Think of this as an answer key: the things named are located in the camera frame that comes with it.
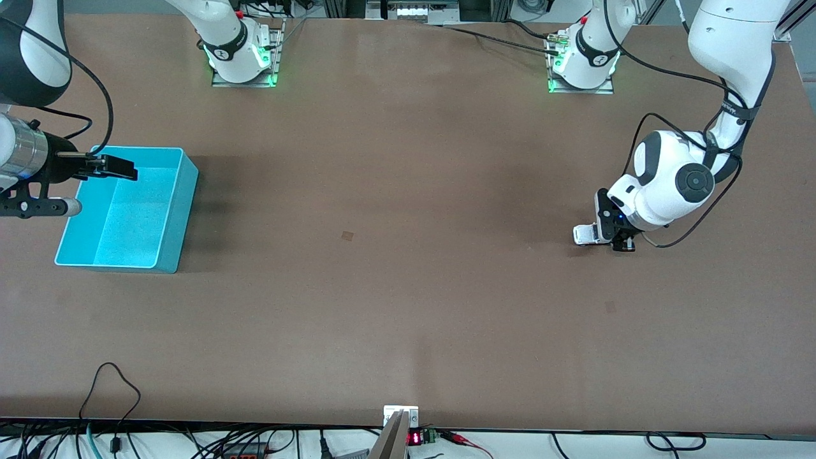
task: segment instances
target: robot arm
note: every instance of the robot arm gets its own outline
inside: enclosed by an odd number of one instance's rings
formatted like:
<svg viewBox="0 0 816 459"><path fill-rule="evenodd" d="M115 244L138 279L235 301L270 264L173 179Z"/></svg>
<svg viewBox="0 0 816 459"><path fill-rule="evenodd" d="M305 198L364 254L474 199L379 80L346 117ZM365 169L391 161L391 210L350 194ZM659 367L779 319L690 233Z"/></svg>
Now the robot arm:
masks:
<svg viewBox="0 0 816 459"><path fill-rule="evenodd" d="M608 7L614 36L622 42L635 24L635 4L633 0L608 0ZM564 81L579 89L593 89L612 74L620 52L606 27L603 0L593 0L590 12L558 35L566 36L567 44L552 71Z"/></svg>
<svg viewBox="0 0 816 459"><path fill-rule="evenodd" d="M262 56L268 26L239 19L228 0L167 1L193 23L211 66L225 81L250 81L272 64ZM79 153L70 141L41 131L36 120L7 114L10 105L50 105L68 88L71 62L55 47L67 51L62 0L0 0L0 216L75 215L79 203L48 198L48 185L70 178L137 177L131 162ZM39 198L29 195L31 183L41 185Z"/></svg>
<svg viewBox="0 0 816 459"><path fill-rule="evenodd" d="M635 176L624 174L596 193L596 222L574 229L579 245L612 243L634 250L632 238L668 225L712 195L741 162L744 137L774 72L771 43L783 0L703 0L689 35L692 56L733 93L705 134L655 131L634 152Z"/></svg>

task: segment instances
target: white floor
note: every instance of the white floor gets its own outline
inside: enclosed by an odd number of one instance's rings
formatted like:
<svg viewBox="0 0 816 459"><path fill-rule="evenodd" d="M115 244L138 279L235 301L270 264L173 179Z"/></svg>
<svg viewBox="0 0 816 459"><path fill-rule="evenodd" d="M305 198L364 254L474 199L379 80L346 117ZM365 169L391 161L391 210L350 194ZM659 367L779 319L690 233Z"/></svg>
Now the white floor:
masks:
<svg viewBox="0 0 816 459"><path fill-rule="evenodd" d="M542 433L502 433L502 432L461 432L469 440L482 446L493 454L494 459L563 459L555 448L552 437ZM209 443L222 434L196 434L199 443ZM282 448L289 442L292 433L284 430L277 432L270 442L271 448ZM101 435L95 440L103 459L113 455L108 452L112 435ZM135 455L124 435L119 459L135 459ZM181 434L133 434L134 444L141 459L186 459L196 454L197 449ZM302 430L298 442L266 459L319 459L320 436L316 430ZM327 430L326 442L335 457L369 449L377 438L364 430ZM564 433L558 435L564 452L570 459L634 459L654 458L671 459L669 452L658 452L651 449L644 437L635 435L596 435ZM43 451L43 457L51 452L52 440ZM689 446L688 439L673 439L676 446ZM0 457L15 457L19 440L0 443ZM88 443L81 437L81 451L84 459L93 455ZM425 459L437 454L444 459L489 459L488 456L474 448L466 448L438 440L437 443L409 448L412 459ZM63 442L56 459L76 459L73 438ZM768 439L709 439L705 448L696 452L681 452L681 459L805 459L816 458L816 442L782 441Z"/></svg>

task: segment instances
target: table surface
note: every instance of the table surface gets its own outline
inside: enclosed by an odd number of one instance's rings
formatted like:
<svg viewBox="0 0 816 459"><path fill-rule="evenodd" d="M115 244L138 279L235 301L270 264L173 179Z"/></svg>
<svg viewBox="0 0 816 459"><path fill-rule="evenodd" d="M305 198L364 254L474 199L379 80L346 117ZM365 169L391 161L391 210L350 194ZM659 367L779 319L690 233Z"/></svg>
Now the table surface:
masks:
<svg viewBox="0 0 816 459"><path fill-rule="evenodd" d="M213 89L184 17L66 29L112 143L180 146L201 175L177 275L59 268L63 219L0 221L0 414L75 416L111 360L143 418L376 425L406 403L459 427L816 434L816 122L789 46L716 211L618 254L572 226L644 113L699 129L718 89L623 59L614 96L548 94L541 55L364 20L305 24L275 89ZM705 74L680 28L628 47ZM99 141L83 74L55 107ZM89 416L132 403L112 372L98 389Z"/></svg>

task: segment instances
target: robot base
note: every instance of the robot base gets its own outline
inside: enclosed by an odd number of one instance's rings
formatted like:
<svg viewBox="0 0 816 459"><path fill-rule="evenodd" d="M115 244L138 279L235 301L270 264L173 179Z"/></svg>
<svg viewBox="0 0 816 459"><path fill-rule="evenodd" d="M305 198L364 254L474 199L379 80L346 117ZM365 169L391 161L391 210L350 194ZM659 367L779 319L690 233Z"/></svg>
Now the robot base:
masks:
<svg viewBox="0 0 816 459"><path fill-rule="evenodd" d="M566 82L566 80L556 72L553 72L552 69L554 67L561 67L564 63L564 55L566 52L566 48L568 47L568 40L569 37L566 36L566 30L559 30L557 37L563 38L561 41L558 42L550 42L549 40L544 40L544 48L548 50L558 51L560 53L559 56L550 56L547 54L547 88L548 92L552 93L561 93L561 94L614 94L614 88L612 87L612 75L610 74L609 77L601 84L599 87L595 87L593 89L581 89L578 87L574 87Z"/></svg>
<svg viewBox="0 0 816 459"><path fill-rule="evenodd" d="M269 67L258 76L247 82L228 82L221 78L217 72L212 72L213 87L275 87L277 86L277 72L281 68L281 54L283 31L280 29L270 29L267 25L261 25L261 42L258 47L258 58L264 63L271 63Z"/></svg>

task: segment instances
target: blue plastic bin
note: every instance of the blue plastic bin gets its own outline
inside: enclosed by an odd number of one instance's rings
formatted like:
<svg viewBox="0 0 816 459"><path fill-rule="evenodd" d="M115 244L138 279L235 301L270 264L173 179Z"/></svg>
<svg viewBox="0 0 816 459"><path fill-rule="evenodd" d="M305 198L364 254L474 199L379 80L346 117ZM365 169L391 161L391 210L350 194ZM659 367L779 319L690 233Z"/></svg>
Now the blue plastic bin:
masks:
<svg viewBox="0 0 816 459"><path fill-rule="evenodd" d="M132 161L137 181L79 184L82 211L68 219L54 262L96 271L173 274L193 204L198 169L179 148L107 146Z"/></svg>

